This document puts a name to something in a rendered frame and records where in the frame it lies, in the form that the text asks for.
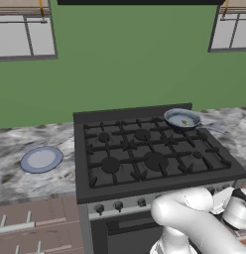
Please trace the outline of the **dark oven door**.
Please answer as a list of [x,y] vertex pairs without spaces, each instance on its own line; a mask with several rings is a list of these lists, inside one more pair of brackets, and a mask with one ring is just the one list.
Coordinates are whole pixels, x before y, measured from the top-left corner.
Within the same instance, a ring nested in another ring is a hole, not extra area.
[[108,222],[119,222],[122,226],[130,226],[155,221],[150,211],[93,220],[91,232],[94,254],[149,254],[163,231],[158,225],[154,228],[109,235]]

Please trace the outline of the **grey frying pan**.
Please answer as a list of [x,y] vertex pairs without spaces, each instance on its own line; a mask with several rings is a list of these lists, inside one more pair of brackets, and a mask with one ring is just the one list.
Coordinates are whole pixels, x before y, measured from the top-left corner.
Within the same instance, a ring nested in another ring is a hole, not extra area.
[[[190,131],[194,129],[204,128],[204,129],[212,130],[224,135],[228,134],[227,131],[221,128],[203,125],[201,121],[201,117],[191,110],[187,110],[183,108],[173,108],[165,112],[164,118],[169,125],[181,130]],[[189,125],[187,126],[184,125],[182,123],[183,120],[187,121]]]

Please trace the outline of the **brown drawer front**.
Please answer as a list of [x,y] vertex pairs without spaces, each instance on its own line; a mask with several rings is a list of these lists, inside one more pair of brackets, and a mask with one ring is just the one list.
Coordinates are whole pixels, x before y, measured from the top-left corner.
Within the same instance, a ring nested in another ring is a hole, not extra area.
[[19,243],[42,242],[46,254],[54,254],[68,249],[77,248],[80,243],[74,243],[67,230],[30,231],[0,236],[0,254],[14,254]]
[[70,233],[70,236],[74,233],[78,236],[81,235],[74,196],[0,206],[0,223],[4,214],[7,215],[6,225],[24,223],[27,220],[27,213],[29,210],[32,212],[31,220],[36,222],[35,228],[4,233],[0,234],[0,236],[53,229],[67,230]]

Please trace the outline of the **black gas hob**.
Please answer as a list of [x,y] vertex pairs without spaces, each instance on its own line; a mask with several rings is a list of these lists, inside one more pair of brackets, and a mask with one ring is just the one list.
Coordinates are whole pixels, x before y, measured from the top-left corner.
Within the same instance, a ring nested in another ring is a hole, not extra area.
[[[235,187],[246,171],[206,129],[174,128],[164,118],[190,103],[73,114],[76,199],[91,219],[147,209],[159,193]],[[140,207],[139,198],[146,200]],[[116,201],[123,208],[114,208]],[[94,207],[104,205],[99,215]]]

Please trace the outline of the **blue round plate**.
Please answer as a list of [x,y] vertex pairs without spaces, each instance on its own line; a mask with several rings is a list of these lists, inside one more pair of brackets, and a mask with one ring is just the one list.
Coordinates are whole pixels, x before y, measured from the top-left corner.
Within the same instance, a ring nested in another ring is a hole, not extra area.
[[63,159],[63,153],[55,147],[39,147],[27,152],[21,162],[20,167],[30,174],[43,174],[56,168]]

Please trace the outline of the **black range hood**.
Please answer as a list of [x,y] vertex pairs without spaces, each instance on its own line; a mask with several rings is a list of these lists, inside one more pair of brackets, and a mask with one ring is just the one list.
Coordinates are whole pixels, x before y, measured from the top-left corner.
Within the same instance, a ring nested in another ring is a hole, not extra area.
[[57,0],[58,5],[222,5],[226,0]]

